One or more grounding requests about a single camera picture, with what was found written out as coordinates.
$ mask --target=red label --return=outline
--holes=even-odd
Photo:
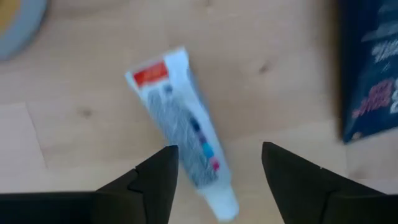
[[[164,61],[162,61],[140,72],[135,73],[133,77],[137,83],[137,86],[142,87],[145,84],[154,83],[159,80],[168,78],[169,73],[167,72],[166,64],[164,63]]]

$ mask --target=white toothpaste tube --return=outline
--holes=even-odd
[[[127,72],[126,80],[168,142],[178,146],[181,165],[217,219],[233,220],[239,205],[231,173],[194,84],[187,51],[182,47],[151,60]]]

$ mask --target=yellow object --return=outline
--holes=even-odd
[[[20,7],[21,0],[0,0],[0,35],[13,22]]]

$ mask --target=wooden surface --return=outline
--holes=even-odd
[[[333,2],[52,1],[33,43],[0,63],[0,192],[94,190],[162,148],[123,75],[179,45],[233,171],[235,223],[282,223],[263,141],[393,192],[394,132],[348,147],[338,137]],[[181,171],[170,223],[215,222]]]

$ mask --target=tube cap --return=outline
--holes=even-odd
[[[206,192],[204,196],[218,221],[229,222],[238,215],[239,204],[232,186],[216,192]]]

